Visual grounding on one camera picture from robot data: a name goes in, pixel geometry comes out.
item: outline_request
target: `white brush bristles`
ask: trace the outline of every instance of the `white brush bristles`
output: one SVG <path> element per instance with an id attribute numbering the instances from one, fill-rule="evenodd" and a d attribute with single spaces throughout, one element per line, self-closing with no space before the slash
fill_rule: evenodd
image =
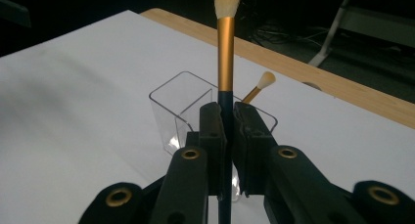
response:
<path id="1" fill-rule="evenodd" d="M 258 89 L 263 89 L 269 86 L 270 84 L 274 83 L 275 80 L 276 80 L 275 75 L 269 71 L 266 71 L 260 78 L 260 81 L 258 82 L 256 87 Z"/>
<path id="2" fill-rule="evenodd" d="M 218 20 L 225 17 L 234 18 L 238 6 L 239 0 L 214 0 L 214 9 Z"/>

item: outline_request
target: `small makeup brush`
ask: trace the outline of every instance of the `small makeup brush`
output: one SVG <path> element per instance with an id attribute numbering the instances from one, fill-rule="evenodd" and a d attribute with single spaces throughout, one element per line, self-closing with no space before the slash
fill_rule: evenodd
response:
<path id="1" fill-rule="evenodd" d="M 220 105 L 226 146 L 222 164 L 222 188 L 219 199 L 219 224 L 231 223 L 232 201 L 232 157 L 233 144 L 233 57 L 234 26 L 239 0 L 214 0 L 217 16 L 217 50 L 218 50 L 218 93 L 217 103 Z"/>
<path id="2" fill-rule="evenodd" d="M 257 94 L 259 94 L 261 90 L 263 90 L 264 88 L 274 83 L 275 80 L 276 78 L 273 73 L 271 73 L 270 71 L 264 72 L 262 77 L 260 78 L 260 81 L 256 85 L 256 87 L 254 87 L 254 89 L 242 100 L 242 103 L 244 104 L 250 103 L 253 100 L 253 98 Z"/>

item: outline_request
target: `white table surface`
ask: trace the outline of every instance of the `white table surface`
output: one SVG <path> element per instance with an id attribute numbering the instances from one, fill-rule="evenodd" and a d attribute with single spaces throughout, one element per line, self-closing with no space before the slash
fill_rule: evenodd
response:
<path id="1" fill-rule="evenodd" d="M 148 95 L 182 70 L 215 83 L 216 51 L 126 11 L 1 58 L 0 223 L 77 223 L 104 188 L 163 176 Z M 235 57 L 235 95 L 265 70 Z M 415 198 L 414 129 L 275 74 L 252 104 L 278 118 L 279 144 L 349 191 L 373 179 Z M 262 198 L 234 203 L 233 222 L 268 223 Z"/>

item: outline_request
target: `table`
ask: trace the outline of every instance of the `table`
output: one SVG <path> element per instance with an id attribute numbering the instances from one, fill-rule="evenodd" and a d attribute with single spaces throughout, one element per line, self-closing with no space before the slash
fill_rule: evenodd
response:
<path id="1" fill-rule="evenodd" d="M 214 29 L 153 9 L 1 58 L 0 223 L 76 223 L 107 186 L 145 187 L 164 175 L 170 156 L 148 95 L 182 70 L 214 83 L 214 43 Z M 278 118 L 280 144 L 304 151 L 347 190 L 374 179 L 415 198 L 413 105 L 249 42 L 235 45 L 236 96 L 269 68 L 278 78 L 253 105 Z M 233 221 L 268 223 L 261 202 L 234 203 Z"/>

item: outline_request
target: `wooden table edge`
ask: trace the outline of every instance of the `wooden table edge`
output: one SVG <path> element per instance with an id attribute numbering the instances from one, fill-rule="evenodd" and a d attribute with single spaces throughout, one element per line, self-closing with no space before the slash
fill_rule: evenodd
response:
<path id="1" fill-rule="evenodd" d="M 216 46 L 216 29 L 155 8 L 141 16 Z M 415 105 L 362 84 L 310 66 L 238 37 L 235 54 L 299 82 L 310 82 L 323 92 L 415 129 Z"/>

